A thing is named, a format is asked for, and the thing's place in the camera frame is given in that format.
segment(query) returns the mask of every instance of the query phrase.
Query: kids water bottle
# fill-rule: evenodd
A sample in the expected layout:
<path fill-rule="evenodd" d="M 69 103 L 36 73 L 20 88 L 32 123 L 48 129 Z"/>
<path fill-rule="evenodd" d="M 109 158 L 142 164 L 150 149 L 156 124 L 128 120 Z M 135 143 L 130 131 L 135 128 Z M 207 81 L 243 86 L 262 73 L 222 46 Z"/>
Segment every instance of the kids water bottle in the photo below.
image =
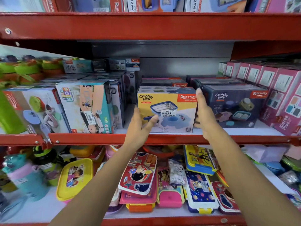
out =
<path fill-rule="evenodd" d="M 38 201 L 48 193 L 49 188 L 44 180 L 44 174 L 38 166 L 27 161 L 25 155 L 5 156 L 3 166 L 2 171 L 28 196 L 29 200 Z"/>

